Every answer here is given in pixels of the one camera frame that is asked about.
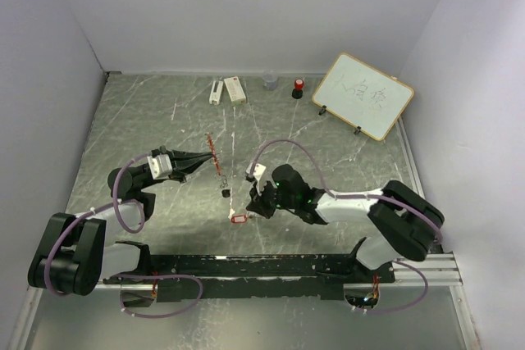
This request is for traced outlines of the red usb stick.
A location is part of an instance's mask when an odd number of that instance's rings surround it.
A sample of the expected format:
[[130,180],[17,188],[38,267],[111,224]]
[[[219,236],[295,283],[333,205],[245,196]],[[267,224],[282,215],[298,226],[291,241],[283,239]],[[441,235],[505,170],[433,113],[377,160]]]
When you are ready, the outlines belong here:
[[236,225],[244,224],[249,220],[250,217],[251,215],[249,213],[236,214],[230,218],[230,222]]

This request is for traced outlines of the red handled metal key holder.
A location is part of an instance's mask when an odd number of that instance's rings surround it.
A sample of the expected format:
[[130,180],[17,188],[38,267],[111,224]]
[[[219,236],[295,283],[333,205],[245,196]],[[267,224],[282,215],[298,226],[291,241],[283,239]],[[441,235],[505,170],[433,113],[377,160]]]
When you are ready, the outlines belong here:
[[219,176],[222,176],[222,168],[221,168],[220,162],[219,162],[218,157],[217,157],[217,152],[216,152],[216,149],[215,149],[215,145],[214,145],[214,141],[213,141],[213,138],[212,138],[212,134],[211,133],[206,133],[206,138],[207,138],[209,149],[210,149],[211,154],[212,154],[213,164],[214,164],[214,166],[216,168],[217,174]]

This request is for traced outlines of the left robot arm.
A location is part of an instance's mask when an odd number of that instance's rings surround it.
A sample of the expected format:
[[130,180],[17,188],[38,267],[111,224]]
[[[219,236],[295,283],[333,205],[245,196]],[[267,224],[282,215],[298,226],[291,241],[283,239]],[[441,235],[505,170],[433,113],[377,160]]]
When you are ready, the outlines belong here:
[[28,269],[29,286],[58,296],[85,296],[100,280],[120,274],[136,284],[149,280],[153,273],[149,246],[120,241],[118,234],[137,234],[152,217],[156,196],[149,187],[165,181],[183,183],[212,157],[211,152],[160,147],[114,169],[107,177],[112,198],[108,204],[50,217]]

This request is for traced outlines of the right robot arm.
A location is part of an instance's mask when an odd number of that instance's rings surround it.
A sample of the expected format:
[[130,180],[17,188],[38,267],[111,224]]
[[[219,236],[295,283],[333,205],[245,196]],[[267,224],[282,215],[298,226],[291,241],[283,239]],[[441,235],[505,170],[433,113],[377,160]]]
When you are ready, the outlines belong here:
[[309,186],[289,164],[276,167],[269,180],[266,174],[260,164],[246,171],[252,185],[249,212],[270,219],[283,210],[309,225],[375,226],[377,234],[358,241],[348,263],[349,276],[357,282],[368,281],[377,268],[399,257],[424,261],[432,244],[441,239],[442,213],[398,180],[379,189],[340,193]]

